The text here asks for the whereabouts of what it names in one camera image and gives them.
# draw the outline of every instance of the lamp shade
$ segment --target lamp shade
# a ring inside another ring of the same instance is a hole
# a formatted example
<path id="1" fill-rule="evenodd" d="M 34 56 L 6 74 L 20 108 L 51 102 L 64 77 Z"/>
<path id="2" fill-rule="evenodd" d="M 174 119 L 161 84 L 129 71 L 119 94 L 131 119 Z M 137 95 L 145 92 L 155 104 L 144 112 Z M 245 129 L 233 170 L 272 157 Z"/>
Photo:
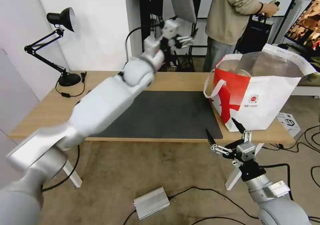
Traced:
<path id="1" fill-rule="evenodd" d="M 60 14 L 48 13 L 47 20 L 53 25 L 63 25 L 72 32 L 75 32 L 77 27 L 76 16 L 71 7 L 64 9 Z"/>

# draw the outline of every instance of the beige sweatshirt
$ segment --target beige sweatshirt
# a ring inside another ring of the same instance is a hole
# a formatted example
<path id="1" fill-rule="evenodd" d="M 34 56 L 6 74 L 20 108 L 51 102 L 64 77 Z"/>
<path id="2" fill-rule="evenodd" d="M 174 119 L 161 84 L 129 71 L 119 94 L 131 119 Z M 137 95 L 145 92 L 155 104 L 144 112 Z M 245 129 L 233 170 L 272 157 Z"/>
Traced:
<path id="1" fill-rule="evenodd" d="M 206 34 L 220 43 L 236 44 L 258 4 L 258 0 L 212 0 Z"/>

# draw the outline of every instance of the jeans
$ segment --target jeans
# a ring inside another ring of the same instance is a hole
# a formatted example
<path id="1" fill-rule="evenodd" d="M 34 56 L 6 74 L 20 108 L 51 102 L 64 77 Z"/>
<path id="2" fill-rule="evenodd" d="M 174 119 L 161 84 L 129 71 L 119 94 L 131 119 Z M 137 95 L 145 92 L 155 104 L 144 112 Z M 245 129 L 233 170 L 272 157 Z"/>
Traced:
<path id="1" fill-rule="evenodd" d="M 212 71 L 226 54 L 232 54 L 236 45 L 222 44 L 208 36 L 207 55 L 203 65 L 204 72 Z"/>

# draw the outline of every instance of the table leg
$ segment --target table leg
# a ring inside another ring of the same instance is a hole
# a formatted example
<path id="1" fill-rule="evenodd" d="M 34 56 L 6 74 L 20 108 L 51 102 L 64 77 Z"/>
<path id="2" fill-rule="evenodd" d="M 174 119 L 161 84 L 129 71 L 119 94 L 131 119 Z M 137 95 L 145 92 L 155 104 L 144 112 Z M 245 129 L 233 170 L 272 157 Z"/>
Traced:
<path id="1" fill-rule="evenodd" d="M 264 143 L 259 143 L 256 146 L 255 156 L 257 156 L 257 153 L 260 151 Z M 231 190 L 233 186 L 236 184 L 236 182 L 241 178 L 241 171 L 239 168 L 235 168 L 232 172 L 232 174 L 229 176 L 227 182 L 225 183 L 226 189 Z"/>
<path id="2" fill-rule="evenodd" d="M 63 167 L 63 170 L 65 171 L 65 173 L 67 174 L 67 176 L 69 176 L 69 174 L 71 173 L 71 171 L 73 170 L 73 166 L 71 165 L 71 163 L 69 162 L 69 160 L 67 160 L 65 166 Z M 82 180 L 79 177 L 79 175 L 77 174 L 76 171 L 73 172 L 73 174 L 70 176 L 71 181 L 73 182 L 73 184 L 76 187 L 81 187 L 82 184 Z"/>
<path id="3" fill-rule="evenodd" d="M 227 190 L 231 190 L 233 186 L 236 184 L 236 182 L 241 178 L 241 171 L 239 168 L 235 168 L 232 172 L 232 174 L 229 176 L 225 186 Z"/>
<path id="4" fill-rule="evenodd" d="M 263 145 L 264 145 L 264 143 L 259 143 L 259 144 L 256 146 L 255 156 L 257 156 L 257 153 L 260 151 L 260 149 L 262 148 Z"/>

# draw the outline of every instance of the robotic hand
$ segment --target robotic hand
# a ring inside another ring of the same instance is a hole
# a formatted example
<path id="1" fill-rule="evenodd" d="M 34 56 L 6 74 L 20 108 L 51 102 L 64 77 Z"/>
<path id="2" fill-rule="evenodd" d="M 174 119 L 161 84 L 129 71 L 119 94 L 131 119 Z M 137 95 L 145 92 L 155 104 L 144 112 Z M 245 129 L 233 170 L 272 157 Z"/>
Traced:
<path id="1" fill-rule="evenodd" d="M 11 165 L 24 172 L 24 177 L 0 190 L 1 224 L 38 223 L 43 203 L 42 186 L 64 167 L 67 156 L 63 150 L 105 130 L 152 83 L 164 61 L 162 45 L 172 40 L 179 43 L 178 46 L 192 42 L 192 38 L 177 37 L 178 27 L 175 20 L 167 20 L 163 36 L 158 40 L 148 37 L 142 56 L 126 63 L 116 76 L 107 78 L 83 97 L 67 122 L 38 129 L 7 155 Z"/>
<path id="2" fill-rule="evenodd" d="M 290 188 L 284 181 L 273 183 L 266 171 L 255 161 L 255 145 L 251 143 L 251 131 L 233 119 L 242 138 L 225 147 L 219 146 L 206 130 L 211 150 L 232 159 L 232 164 L 242 172 L 241 179 L 248 186 L 249 194 L 259 205 L 259 219 L 264 225 L 311 225 L 308 215 L 294 201 L 284 197 Z"/>

